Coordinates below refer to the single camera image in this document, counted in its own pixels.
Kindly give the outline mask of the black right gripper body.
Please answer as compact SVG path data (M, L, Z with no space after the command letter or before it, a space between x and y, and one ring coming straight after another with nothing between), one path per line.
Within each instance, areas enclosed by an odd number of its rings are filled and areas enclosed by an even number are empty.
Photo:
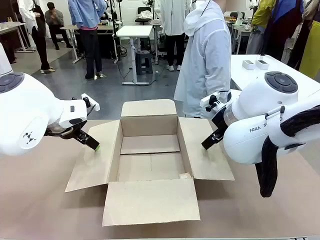
M228 128L228 125L224 120L225 110L226 110L226 107L221 108L219 111L217 111L217 113L211 119L211 121L217 127L217 129L213 132L215 135L224 135L226 129Z

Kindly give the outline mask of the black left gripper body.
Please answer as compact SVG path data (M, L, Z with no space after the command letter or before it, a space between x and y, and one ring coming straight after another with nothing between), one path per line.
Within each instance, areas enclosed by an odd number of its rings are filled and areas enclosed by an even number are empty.
M47 128L44 135L49 136L49 137L60 137L64 140L69 140L69 139L76 139L76 140L83 140L83 134L81 130L81 125L76 124L73 125L67 129L64 129L61 132L53 132L52 129Z

